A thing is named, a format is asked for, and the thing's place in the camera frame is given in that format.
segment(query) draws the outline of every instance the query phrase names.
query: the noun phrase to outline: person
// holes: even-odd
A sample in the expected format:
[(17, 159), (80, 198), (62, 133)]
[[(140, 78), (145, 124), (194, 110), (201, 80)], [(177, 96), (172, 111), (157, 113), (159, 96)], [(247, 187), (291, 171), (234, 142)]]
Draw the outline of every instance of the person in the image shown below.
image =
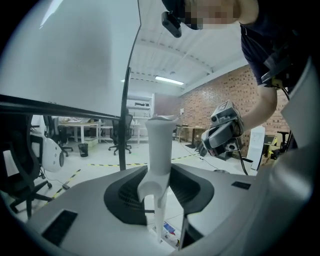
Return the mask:
[(239, 22), (241, 47), (257, 82), (259, 99), (242, 117), (244, 129), (250, 130), (267, 121), (277, 108), (277, 90), (271, 81), (264, 83), (262, 76), (274, 69), (283, 59), (283, 49), (289, 44), (291, 67), (289, 91), (297, 83), (309, 53), (304, 40), (308, 16), (303, 4), (280, 0), (162, 0), (169, 12), (192, 29), (217, 24)]

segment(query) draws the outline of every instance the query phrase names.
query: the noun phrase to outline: black shirt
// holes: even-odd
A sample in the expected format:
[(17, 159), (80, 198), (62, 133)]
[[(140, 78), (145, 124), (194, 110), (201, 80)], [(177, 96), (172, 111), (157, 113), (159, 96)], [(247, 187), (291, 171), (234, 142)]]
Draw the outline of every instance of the black shirt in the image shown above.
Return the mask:
[[(266, 74), (272, 67), (282, 60), (278, 52), (274, 51), (274, 42), (284, 40), (284, 34), (296, 33), (294, 29), (299, 31), (300, 25), (294, 22), (295, 12), (289, 5), (280, 6), (281, 1), (274, 0), (258, 0), (259, 14), (254, 23), (242, 25), (241, 28), (241, 47), (244, 57), (248, 61), (253, 74), (256, 78), (257, 84), (262, 84), (261, 77)], [(299, 55), (298, 59), (303, 59), (300, 63), (305, 63), (308, 54), (305, 52), (301, 44), (297, 46)], [(304, 64), (297, 67), (298, 72), (301, 73)]]

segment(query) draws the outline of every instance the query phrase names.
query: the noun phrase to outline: white desk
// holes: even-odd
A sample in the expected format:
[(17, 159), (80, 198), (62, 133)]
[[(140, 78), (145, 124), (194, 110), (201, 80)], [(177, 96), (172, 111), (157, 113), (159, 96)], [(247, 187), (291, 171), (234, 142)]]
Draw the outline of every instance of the white desk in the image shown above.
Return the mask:
[[(137, 142), (138, 145), (140, 145), (140, 126), (141, 126), (141, 124), (130, 125), (130, 127), (133, 127), (133, 128), (138, 127), (138, 142)], [(100, 130), (100, 133), (101, 133), (102, 129), (110, 129), (110, 128), (113, 128), (113, 127), (112, 126), (100, 126), (99, 130)]]
[(78, 142), (78, 127), (81, 131), (81, 143), (85, 143), (85, 127), (96, 128), (96, 138), (99, 140), (99, 122), (59, 122), (60, 126), (74, 127), (74, 141)]

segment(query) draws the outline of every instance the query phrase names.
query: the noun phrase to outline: ceiling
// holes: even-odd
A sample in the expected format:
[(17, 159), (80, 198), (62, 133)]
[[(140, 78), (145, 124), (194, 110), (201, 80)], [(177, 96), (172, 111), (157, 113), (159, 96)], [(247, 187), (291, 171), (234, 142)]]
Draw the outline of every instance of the ceiling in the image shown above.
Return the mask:
[[(174, 87), (181, 95), (247, 64), (238, 23), (204, 30), (182, 24), (182, 36), (175, 38), (161, 24), (161, 13), (166, 11), (161, 0), (139, 0), (139, 8), (141, 29), (131, 57), (130, 85), (157, 90)], [(155, 76), (184, 85), (157, 81)]]

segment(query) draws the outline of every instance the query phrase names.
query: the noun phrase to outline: floor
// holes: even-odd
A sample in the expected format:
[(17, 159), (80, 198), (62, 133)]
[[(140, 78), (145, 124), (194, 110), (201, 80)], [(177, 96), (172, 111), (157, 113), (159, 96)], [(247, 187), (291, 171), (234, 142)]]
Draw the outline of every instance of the floor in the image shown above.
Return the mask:
[[(216, 157), (212, 157), (209, 154), (203, 157), (204, 160), (202, 160), (199, 157), (192, 155), (195, 153), (194, 150), (184, 146), (184, 144), (185, 143), (179, 143), (177, 141), (172, 142), (172, 163), (180, 163), (206, 169), (209, 171), (214, 171), (215, 169), (223, 169), (232, 174), (244, 175), (238, 160), (231, 158), (228, 161), (223, 161)], [(89, 156), (85, 158), (80, 157), (79, 150), (77, 149), (76, 144), (70, 143), (70, 145), (68, 146), (72, 146), (74, 148), (74, 151), (69, 153), (69, 157), (65, 158), (64, 166), (62, 167), (62, 169), (55, 173), (48, 171), (45, 172), (47, 179), (52, 184), (52, 188), (49, 189), (47, 186), (45, 186), (39, 191), (39, 194), (56, 198), (64, 192), (64, 189), (61, 189), (62, 184), (66, 183), (67, 181), (69, 181), (67, 185), (72, 188), (72, 186), (78, 183), (120, 171), (120, 168), (118, 166), (118, 154), (114, 156), (113, 151), (108, 151), (108, 147), (112, 146), (112, 144), (110, 143), (102, 142), (93, 148), (89, 148)], [(125, 156), (128, 169), (137, 166), (128, 164), (143, 165), (144, 163), (148, 163), (149, 144), (141, 143), (139, 146), (137, 144), (132, 144), (131, 154), (126, 152)], [(249, 171), (249, 175), (256, 174), (257, 172), (254, 170)], [(43, 181), (43, 179), (38, 178), (35, 180), (35, 184), (37, 185)], [(144, 203), (146, 209), (154, 209), (153, 196), (147, 196), (144, 200)], [(32, 211), (37, 211), (45, 204), (45, 201), (35, 199), (32, 202)], [(17, 209), (19, 211), (19, 213), (17, 214), (18, 218), (26, 222), (28, 218), (25, 202), (18, 205)], [(154, 226), (154, 214), (147, 213), (146, 216), (148, 225)], [(181, 231), (183, 222), (183, 209), (170, 188), (167, 194), (165, 221)]]

